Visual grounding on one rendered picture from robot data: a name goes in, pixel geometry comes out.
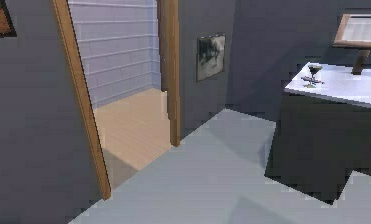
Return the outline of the dark grey framed picture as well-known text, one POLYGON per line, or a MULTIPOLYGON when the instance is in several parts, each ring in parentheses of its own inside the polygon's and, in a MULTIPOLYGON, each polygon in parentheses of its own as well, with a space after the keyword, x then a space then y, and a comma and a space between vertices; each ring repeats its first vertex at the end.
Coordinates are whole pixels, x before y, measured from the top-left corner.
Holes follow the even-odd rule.
POLYGON ((225 43, 225 35, 201 37, 197 40, 197 82, 224 70, 225 43))

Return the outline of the wooden room door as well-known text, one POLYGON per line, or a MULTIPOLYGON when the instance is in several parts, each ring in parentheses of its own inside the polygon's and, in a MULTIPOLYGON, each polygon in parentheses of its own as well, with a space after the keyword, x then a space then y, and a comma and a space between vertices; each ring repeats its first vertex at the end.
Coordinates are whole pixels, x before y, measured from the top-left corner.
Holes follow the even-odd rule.
POLYGON ((157 1, 157 20, 158 20, 158 37, 159 37, 159 55, 160 55, 160 72, 161 72, 161 91, 168 91, 168 77, 166 71, 166 37, 165 37, 165 0, 157 1))

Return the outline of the small dark cup ornament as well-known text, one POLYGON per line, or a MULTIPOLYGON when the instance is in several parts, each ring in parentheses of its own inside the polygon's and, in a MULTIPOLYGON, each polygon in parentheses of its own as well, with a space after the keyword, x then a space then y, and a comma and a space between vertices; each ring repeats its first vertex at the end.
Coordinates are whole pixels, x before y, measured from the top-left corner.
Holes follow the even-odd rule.
POLYGON ((308 66, 310 75, 302 77, 303 81, 307 81, 306 88, 315 88, 317 84, 323 84, 323 81, 317 80, 315 75, 322 69, 322 66, 310 64, 308 66))

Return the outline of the dark cabinet with white top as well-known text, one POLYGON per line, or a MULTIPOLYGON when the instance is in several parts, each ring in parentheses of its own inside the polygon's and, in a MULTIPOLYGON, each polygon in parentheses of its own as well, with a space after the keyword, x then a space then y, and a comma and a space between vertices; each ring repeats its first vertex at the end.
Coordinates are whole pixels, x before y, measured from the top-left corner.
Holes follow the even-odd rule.
POLYGON ((332 204, 354 171, 371 176, 371 69, 322 64, 306 88, 310 64, 282 92, 265 176, 332 204))

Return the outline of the brown framed picture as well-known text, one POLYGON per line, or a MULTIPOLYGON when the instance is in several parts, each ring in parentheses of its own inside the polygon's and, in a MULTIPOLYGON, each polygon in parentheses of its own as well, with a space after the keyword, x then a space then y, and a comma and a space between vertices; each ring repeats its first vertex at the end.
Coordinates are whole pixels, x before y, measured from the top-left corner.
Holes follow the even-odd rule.
POLYGON ((0 0, 0 38, 16 36, 17 33, 14 28, 7 4, 5 0, 0 0))

